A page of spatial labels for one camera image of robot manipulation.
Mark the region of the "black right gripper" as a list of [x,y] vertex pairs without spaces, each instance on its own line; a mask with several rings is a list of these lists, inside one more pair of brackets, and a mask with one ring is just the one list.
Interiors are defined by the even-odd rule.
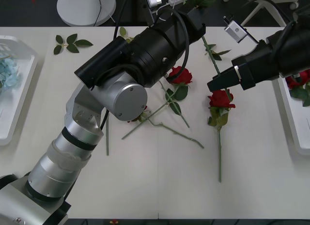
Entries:
[[279,78],[277,63],[269,60],[271,52],[271,46],[260,40],[250,53],[234,58],[232,67],[213,77],[207,83],[209,91],[214,92],[239,84],[247,90],[262,81]]

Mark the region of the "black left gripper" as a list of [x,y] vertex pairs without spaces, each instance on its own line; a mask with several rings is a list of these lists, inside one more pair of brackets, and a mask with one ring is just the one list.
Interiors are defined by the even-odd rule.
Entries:
[[199,9],[185,4],[178,10],[169,8],[169,13],[169,47],[172,50],[185,50],[187,45],[198,41],[205,34]]

